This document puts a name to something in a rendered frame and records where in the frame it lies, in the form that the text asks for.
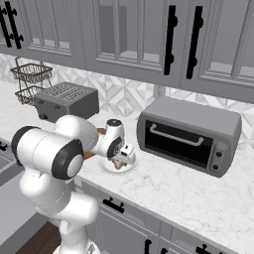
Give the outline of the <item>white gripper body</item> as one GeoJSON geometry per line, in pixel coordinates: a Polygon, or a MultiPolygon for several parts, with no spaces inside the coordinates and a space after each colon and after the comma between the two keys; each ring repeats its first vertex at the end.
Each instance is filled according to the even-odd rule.
{"type": "Polygon", "coordinates": [[[135,154],[134,151],[132,151],[130,154],[122,152],[121,155],[122,155],[121,161],[123,163],[125,163],[127,165],[134,165],[135,164],[135,162],[136,162],[136,154],[135,154]]]}

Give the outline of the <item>white round plate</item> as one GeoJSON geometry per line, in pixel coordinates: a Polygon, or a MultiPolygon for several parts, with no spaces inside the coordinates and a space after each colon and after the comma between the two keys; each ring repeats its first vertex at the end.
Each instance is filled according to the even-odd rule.
{"type": "Polygon", "coordinates": [[[120,169],[116,169],[114,164],[106,159],[100,159],[98,165],[99,168],[107,174],[124,175],[138,168],[139,159],[136,159],[133,165],[127,164],[126,166],[122,166],[120,169]]]}

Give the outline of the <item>brown meat piece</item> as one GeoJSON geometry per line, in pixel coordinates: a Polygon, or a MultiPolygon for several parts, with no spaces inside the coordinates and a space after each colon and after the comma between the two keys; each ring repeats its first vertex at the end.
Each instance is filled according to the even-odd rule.
{"type": "Polygon", "coordinates": [[[116,159],[114,159],[112,161],[112,163],[114,164],[114,167],[115,167],[116,170],[120,170],[122,167],[127,166],[127,164],[125,162],[121,162],[121,161],[116,160],[116,159]]]}

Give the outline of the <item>grey drawer front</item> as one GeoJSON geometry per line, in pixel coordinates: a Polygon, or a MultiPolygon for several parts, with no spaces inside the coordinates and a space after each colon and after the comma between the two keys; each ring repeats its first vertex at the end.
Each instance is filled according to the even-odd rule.
{"type": "Polygon", "coordinates": [[[98,201],[110,211],[115,212],[140,226],[145,227],[153,233],[158,234],[160,229],[160,221],[155,216],[149,214],[144,208],[139,207],[137,204],[127,200],[126,198],[120,197],[119,195],[108,192],[106,190],[98,190],[96,187],[89,185],[86,182],[80,184],[81,188],[86,192],[96,197],[98,201]],[[113,198],[113,202],[119,205],[121,202],[124,203],[125,211],[120,213],[111,207],[105,205],[102,201],[106,198],[113,198]]]}

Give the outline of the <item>grey base cupboard door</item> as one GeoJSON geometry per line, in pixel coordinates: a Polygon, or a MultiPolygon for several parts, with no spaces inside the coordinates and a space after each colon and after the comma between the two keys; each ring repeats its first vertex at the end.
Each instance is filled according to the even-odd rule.
{"type": "Polygon", "coordinates": [[[103,254],[144,254],[146,239],[152,241],[150,254],[157,254],[156,234],[104,206],[100,207],[96,230],[103,254]]]}

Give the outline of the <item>grey toaster oven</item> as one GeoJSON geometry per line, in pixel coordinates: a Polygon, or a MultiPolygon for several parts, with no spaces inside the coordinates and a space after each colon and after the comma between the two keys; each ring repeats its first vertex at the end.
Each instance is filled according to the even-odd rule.
{"type": "Polygon", "coordinates": [[[220,178],[231,166],[241,129],[237,112],[161,96],[140,114],[136,135],[141,150],[220,178]],[[153,134],[154,123],[158,131],[204,141],[194,147],[153,134]]]}

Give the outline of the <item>grey toaster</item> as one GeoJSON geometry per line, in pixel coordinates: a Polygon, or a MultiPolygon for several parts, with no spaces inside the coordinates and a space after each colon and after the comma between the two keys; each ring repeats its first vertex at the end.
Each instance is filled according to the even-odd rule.
{"type": "Polygon", "coordinates": [[[62,82],[35,95],[39,118],[55,123],[64,115],[88,119],[99,112],[98,90],[62,82]]]}

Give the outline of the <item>grey glass cupboard door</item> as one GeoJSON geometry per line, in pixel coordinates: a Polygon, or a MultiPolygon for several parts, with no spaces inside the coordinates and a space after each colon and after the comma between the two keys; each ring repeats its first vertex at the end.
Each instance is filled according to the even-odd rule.
{"type": "MultiPolygon", "coordinates": [[[[24,41],[22,42],[22,49],[18,50],[16,48],[16,44],[14,40],[10,40],[11,47],[8,48],[6,45],[6,41],[3,35],[2,27],[0,25],[0,53],[16,56],[16,57],[22,57],[24,55],[25,49],[27,48],[27,41],[26,41],[26,35],[25,35],[25,26],[22,21],[22,8],[20,7],[20,0],[0,0],[0,6],[1,8],[5,8],[5,2],[9,1],[11,3],[11,7],[15,8],[17,10],[17,15],[15,16],[15,23],[18,29],[18,34],[22,35],[24,38],[24,41]]],[[[6,27],[8,30],[8,34],[12,33],[11,27],[10,27],[10,21],[7,15],[4,16],[6,27]]]]}
{"type": "Polygon", "coordinates": [[[254,0],[189,0],[181,88],[254,103],[254,0]],[[187,79],[196,6],[203,26],[196,49],[197,65],[187,79]]]}
{"type": "Polygon", "coordinates": [[[180,85],[188,0],[84,0],[86,65],[92,71],[180,85]],[[175,5],[171,73],[164,75],[168,10],[175,5]]]}
{"type": "Polygon", "coordinates": [[[23,56],[85,68],[78,0],[17,0],[23,56]]]}

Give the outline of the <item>white wall socket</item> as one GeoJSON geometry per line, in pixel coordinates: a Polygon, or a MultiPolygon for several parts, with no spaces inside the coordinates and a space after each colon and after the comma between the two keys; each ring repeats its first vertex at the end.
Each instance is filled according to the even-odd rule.
{"type": "Polygon", "coordinates": [[[153,91],[153,97],[158,98],[160,96],[166,95],[166,88],[162,85],[155,84],[154,85],[154,91],[153,91]]]}

